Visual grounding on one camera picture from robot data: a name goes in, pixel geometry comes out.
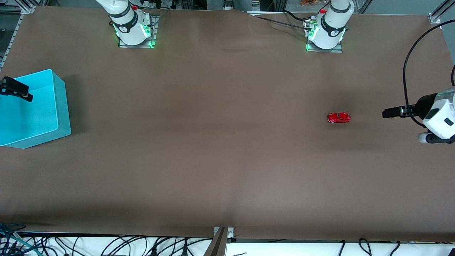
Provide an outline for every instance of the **plastic bin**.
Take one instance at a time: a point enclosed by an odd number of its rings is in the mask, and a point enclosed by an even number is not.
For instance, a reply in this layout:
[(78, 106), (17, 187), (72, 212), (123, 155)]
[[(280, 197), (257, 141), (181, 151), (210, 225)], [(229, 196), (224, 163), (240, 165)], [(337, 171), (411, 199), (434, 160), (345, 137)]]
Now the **plastic bin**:
[(0, 146), (29, 148), (70, 135), (65, 83), (50, 69), (15, 79), (33, 101), (0, 95)]

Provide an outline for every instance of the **table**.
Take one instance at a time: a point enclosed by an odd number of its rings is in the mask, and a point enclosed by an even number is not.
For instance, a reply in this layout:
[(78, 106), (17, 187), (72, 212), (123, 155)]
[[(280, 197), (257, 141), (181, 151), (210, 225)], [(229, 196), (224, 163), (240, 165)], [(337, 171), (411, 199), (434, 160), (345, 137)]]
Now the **table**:
[[(401, 72), (424, 15), (354, 15), (343, 53), (230, 11), (160, 11), (154, 49), (120, 49), (102, 9), (38, 7), (3, 76), (52, 69), (73, 134), (0, 148), (0, 221), (35, 231), (454, 239), (454, 149), (420, 144)], [(285, 14), (269, 18), (292, 22)], [(450, 86), (440, 30), (408, 65), (411, 102)], [(348, 124), (327, 113), (349, 112)]]

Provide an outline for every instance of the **toy car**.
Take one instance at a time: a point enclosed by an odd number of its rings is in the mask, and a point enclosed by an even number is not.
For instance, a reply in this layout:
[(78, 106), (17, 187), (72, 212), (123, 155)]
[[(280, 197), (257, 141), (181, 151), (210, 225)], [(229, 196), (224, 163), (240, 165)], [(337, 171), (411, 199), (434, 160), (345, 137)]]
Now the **toy car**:
[(327, 116), (329, 123), (349, 123), (351, 117), (346, 112), (330, 113)]

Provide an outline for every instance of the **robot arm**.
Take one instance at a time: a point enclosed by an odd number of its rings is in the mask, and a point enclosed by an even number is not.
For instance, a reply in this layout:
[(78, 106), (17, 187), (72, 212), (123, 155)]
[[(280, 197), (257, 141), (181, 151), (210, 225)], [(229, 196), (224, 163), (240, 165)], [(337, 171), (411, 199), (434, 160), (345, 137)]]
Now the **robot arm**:
[(455, 87), (421, 97), (415, 105), (388, 108), (383, 118), (417, 116), (423, 120), (428, 132), (420, 133), (421, 143), (455, 142)]
[(455, 135), (455, 88), (438, 93), (435, 103), (423, 119), (424, 125), (441, 139), (450, 139)]
[(150, 15), (133, 10), (128, 0), (96, 0), (109, 14), (118, 37), (127, 45), (135, 46), (149, 38), (145, 27), (150, 25)]
[(308, 39), (322, 49), (334, 48), (346, 32), (346, 24), (354, 13), (354, 2), (351, 0), (332, 0), (327, 12), (316, 16), (314, 31)]

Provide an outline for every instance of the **power cord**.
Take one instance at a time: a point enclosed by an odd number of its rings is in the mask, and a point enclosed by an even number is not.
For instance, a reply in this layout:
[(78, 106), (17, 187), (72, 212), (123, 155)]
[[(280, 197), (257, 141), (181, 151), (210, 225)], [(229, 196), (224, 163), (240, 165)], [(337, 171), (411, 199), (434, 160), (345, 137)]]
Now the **power cord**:
[(56, 239), (57, 239), (63, 246), (65, 246), (66, 248), (72, 250), (72, 253), (71, 253), (71, 254), (73, 254), (73, 252), (75, 252), (75, 253), (79, 254), (80, 256), (85, 256), (84, 254), (80, 253), (80, 252), (77, 251), (76, 249), (72, 249), (71, 247), (69, 247), (69, 246), (68, 246), (67, 244), (65, 244), (65, 243), (62, 241), (62, 239), (60, 239), (59, 237), (56, 237)]
[[(406, 59), (404, 60), (404, 65), (403, 65), (403, 89), (404, 89), (404, 101), (406, 102), (406, 109), (409, 111), (410, 109), (410, 106), (409, 106), (409, 99), (408, 99), (408, 88), (407, 88), (407, 85), (406, 85), (406, 66), (408, 65), (408, 60), (409, 60), (409, 56), (411, 56), (411, 53), (412, 51), (414, 50), (414, 48), (416, 47), (416, 45), (420, 42), (420, 40), (422, 40), (422, 38), (424, 38), (427, 34), (429, 34), (431, 31), (439, 28), (439, 27), (442, 27), (444, 25), (447, 25), (447, 24), (450, 24), (450, 23), (453, 23), (455, 22), (455, 20), (448, 20), (446, 22), (443, 22), (441, 24), (438, 24), (430, 29), (428, 29), (425, 33), (423, 33), (418, 39), (417, 41), (415, 41), (415, 43), (412, 45), (411, 49), (409, 50), (408, 52), (408, 55), (406, 56)], [(426, 126), (422, 123), (420, 123), (419, 121), (417, 121), (413, 116), (412, 114), (410, 113), (409, 116), (411, 117), (412, 121), (414, 121), (414, 123), (422, 126), (423, 128), (426, 128)]]
[[(207, 241), (207, 240), (212, 240), (212, 238), (204, 238), (204, 239), (200, 239), (200, 240), (191, 242), (191, 243), (187, 244), (186, 247), (188, 247), (188, 246), (190, 246), (190, 245), (194, 245), (194, 244), (199, 243), (199, 242), (202, 242), (202, 241)], [(185, 246), (182, 247), (182, 248), (180, 248), (180, 249), (178, 249), (178, 250), (176, 250), (175, 252), (171, 253), (169, 256), (172, 256), (172, 255), (176, 254), (176, 253), (179, 252), (180, 250), (183, 250), (183, 248), (185, 248)]]
[[(362, 246), (362, 242), (365, 242), (367, 244), (368, 251)], [(397, 241), (397, 246), (392, 250), (392, 252), (389, 254), (389, 256), (392, 256), (394, 254), (394, 252), (396, 252), (396, 250), (398, 250), (400, 245), (401, 245), (401, 242)], [(368, 240), (366, 240), (365, 238), (360, 238), (359, 239), (359, 246), (366, 254), (368, 254), (369, 256), (373, 256), (371, 254), (371, 247), (369, 246)]]
[(340, 248), (340, 252), (338, 253), (338, 256), (341, 256), (341, 254), (343, 253), (344, 245), (346, 244), (345, 240), (342, 240), (341, 242), (343, 243), (343, 245)]
[(182, 256), (188, 256), (188, 238), (185, 237), (185, 245), (183, 246)]
[(171, 244), (171, 245), (165, 247), (164, 249), (162, 249), (161, 251), (159, 251), (159, 253), (157, 253), (157, 255), (160, 255), (161, 253), (163, 253), (163, 252), (164, 252), (165, 250), (167, 250), (168, 248), (171, 248), (171, 246), (174, 246), (174, 248), (172, 249), (172, 253), (171, 253), (171, 255), (172, 255), (172, 254), (175, 252), (175, 246), (176, 246), (178, 243), (181, 243), (181, 242), (183, 242), (183, 241), (185, 241), (185, 239), (180, 240), (180, 241), (177, 242), (177, 238), (175, 238), (175, 241), (174, 241), (173, 244)]
[(400, 245), (401, 245), (401, 242), (400, 242), (400, 241), (397, 241), (397, 246), (395, 247), (395, 249), (392, 250), (392, 252), (390, 253), (389, 256), (392, 256), (393, 253), (394, 253), (396, 250), (398, 250), (398, 247), (399, 247)]
[(258, 18), (262, 19), (262, 20), (268, 20), (268, 21), (271, 21), (271, 22), (275, 22), (275, 23), (278, 23), (278, 24), (283, 24), (283, 25), (290, 26), (290, 27), (300, 28), (300, 29), (303, 29), (303, 30), (311, 30), (310, 28), (307, 28), (307, 27), (297, 26), (297, 25), (286, 23), (286, 22), (281, 22), (281, 21), (278, 21), (278, 20), (271, 20), (271, 19), (263, 18), (263, 17), (258, 17)]
[[(366, 249), (364, 249), (364, 247), (362, 246), (362, 241), (365, 241), (365, 243), (367, 244), (367, 246), (368, 246), (368, 251), (367, 251)], [(360, 238), (360, 239), (359, 239), (359, 246), (360, 246), (360, 248), (361, 248), (366, 254), (368, 254), (369, 256), (373, 256), (373, 255), (371, 254), (371, 247), (369, 246), (368, 240), (366, 240), (365, 238)]]

